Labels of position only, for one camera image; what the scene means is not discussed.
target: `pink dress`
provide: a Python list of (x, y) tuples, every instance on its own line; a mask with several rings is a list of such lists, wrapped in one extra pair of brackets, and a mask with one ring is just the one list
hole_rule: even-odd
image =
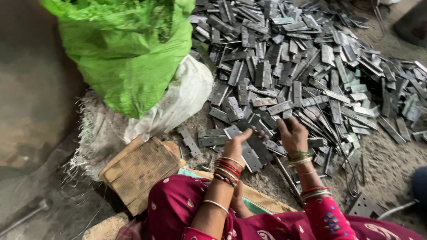
[[(122, 227), (116, 240), (214, 240), (190, 228), (205, 197), (208, 179), (173, 175), (150, 191), (148, 218)], [(307, 203), (304, 212), (235, 217), (229, 209), (223, 240), (422, 240), (415, 232), (394, 223), (351, 215), (344, 216), (331, 197)]]

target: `green plastic bag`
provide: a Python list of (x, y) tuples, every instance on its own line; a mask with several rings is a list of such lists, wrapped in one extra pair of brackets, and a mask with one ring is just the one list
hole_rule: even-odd
[(114, 111), (140, 118), (190, 52), (194, 0), (41, 0), (85, 82)]

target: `pile of metal hinges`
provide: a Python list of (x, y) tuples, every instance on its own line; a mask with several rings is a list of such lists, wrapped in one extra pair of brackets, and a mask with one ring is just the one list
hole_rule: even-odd
[[(425, 133), (427, 69), (418, 61), (386, 59), (359, 40), (349, 27), (366, 28), (367, 19), (318, 2), (296, 7), (287, 0), (197, 0), (196, 5), (191, 55), (216, 79), (208, 98), (215, 129), (199, 132), (200, 147), (220, 152), (230, 137), (252, 125), (271, 137), (266, 148), (283, 156), (286, 151), (273, 138), (275, 120), (294, 117), (310, 132), (319, 175), (333, 177), (342, 156), (341, 166), (353, 173), (347, 186), (355, 197), (363, 167), (360, 136), (377, 130), (369, 118), (396, 118), (397, 130), (382, 117), (378, 123), (398, 144), (410, 140), (407, 126), (419, 130), (414, 137)], [(264, 155), (256, 139), (243, 146), (251, 172), (273, 160)]]

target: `woman's arm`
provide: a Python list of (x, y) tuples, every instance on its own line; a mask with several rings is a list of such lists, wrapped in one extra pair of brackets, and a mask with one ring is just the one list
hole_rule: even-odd
[[(241, 143), (246, 141), (251, 134), (252, 129), (247, 129), (241, 135), (228, 141), (224, 148), (223, 157), (232, 158), (238, 161), (242, 166), (245, 166), (244, 161), (241, 159)], [(240, 172), (243, 170), (242, 166), (233, 161), (227, 161), (227, 164), (235, 167)], [(234, 187), (230, 184), (218, 179), (213, 179), (206, 192), (205, 200), (213, 201), (228, 210), (231, 199), (233, 198), (233, 193)], [(197, 211), (191, 223), (191, 227), (216, 239), (221, 239), (227, 216), (228, 212), (224, 211), (221, 207), (211, 203), (204, 203)]]
[(306, 205), (304, 206), (312, 231), (317, 240), (346, 239), (354, 240), (356, 235), (351, 229), (342, 212), (335, 201), (330, 196), (328, 190), (324, 190), (324, 185), (314, 169), (311, 161), (298, 164), (298, 161), (308, 157), (303, 156), (308, 151), (308, 131), (295, 118), (289, 120), (289, 128), (282, 119), (277, 120), (277, 126), (281, 134), (281, 139), (290, 159), (295, 159), (295, 170), (301, 181)]

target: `gray wall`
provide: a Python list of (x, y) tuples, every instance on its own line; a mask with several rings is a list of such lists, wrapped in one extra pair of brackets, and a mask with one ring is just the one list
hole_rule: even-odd
[(56, 18), (37, 0), (0, 0), (0, 179), (34, 171), (76, 126), (84, 83)]

